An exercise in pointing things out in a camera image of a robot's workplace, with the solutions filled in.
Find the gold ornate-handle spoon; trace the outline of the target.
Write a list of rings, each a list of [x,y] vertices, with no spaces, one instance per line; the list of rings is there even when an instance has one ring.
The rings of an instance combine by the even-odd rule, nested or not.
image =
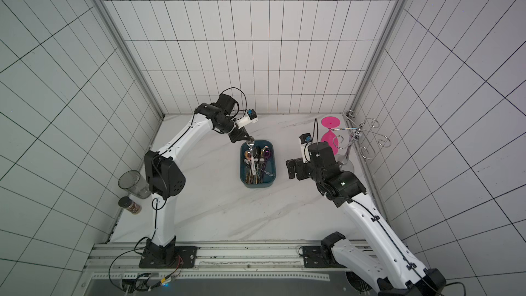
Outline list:
[[[244,163],[245,163],[245,183],[249,184],[251,182],[251,164],[252,164],[250,151],[245,152]]]

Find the teal storage box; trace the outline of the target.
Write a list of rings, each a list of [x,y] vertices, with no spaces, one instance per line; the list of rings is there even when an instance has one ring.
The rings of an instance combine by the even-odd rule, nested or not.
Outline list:
[[[255,141],[250,148],[241,146],[240,179],[250,189],[270,187],[277,177],[275,151],[270,141]]]

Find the silver ladle spoon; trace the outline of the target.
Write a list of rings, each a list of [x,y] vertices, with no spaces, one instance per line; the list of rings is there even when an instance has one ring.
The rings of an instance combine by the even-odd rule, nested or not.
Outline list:
[[[253,148],[253,165],[256,175],[259,174],[260,171],[261,150],[262,148],[258,146]]]

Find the gold slim spoon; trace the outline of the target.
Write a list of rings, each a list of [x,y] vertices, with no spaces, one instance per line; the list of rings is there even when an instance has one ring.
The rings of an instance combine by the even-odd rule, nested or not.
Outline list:
[[[257,160],[257,173],[258,173],[258,183],[262,184],[264,182],[264,164],[266,163],[266,160],[264,158],[264,154],[261,152],[258,156]]]

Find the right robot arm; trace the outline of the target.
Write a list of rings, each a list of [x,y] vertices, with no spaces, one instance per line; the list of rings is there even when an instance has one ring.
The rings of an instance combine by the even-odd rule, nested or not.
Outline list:
[[[326,264],[347,268],[378,295],[441,295],[445,277],[404,245],[363,183],[354,173],[341,170],[326,142],[302,142],[301,157],[287,160],[286,166],[291,179],[313,180],[318,192],[349,216],[375,254],[371,257],[334,232],[321,241]]]

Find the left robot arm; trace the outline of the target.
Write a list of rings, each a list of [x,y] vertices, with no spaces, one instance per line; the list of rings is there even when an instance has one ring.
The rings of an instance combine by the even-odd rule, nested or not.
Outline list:
[[[180,248],[176,246],[175,206],[186,178],[179,166],[186,155],[209,132],[227,135],[232,143],[250,141],[246,126],[258,121],[254,109],[246,108],[241,118],[237,101],[224,93],[215,103],[202,103],[188,124],[168,143],[156,151],[149,150],[144,157],[145,179],[151,191],[154,232],[145,239],[139,267],[164,269],[180,265]]]

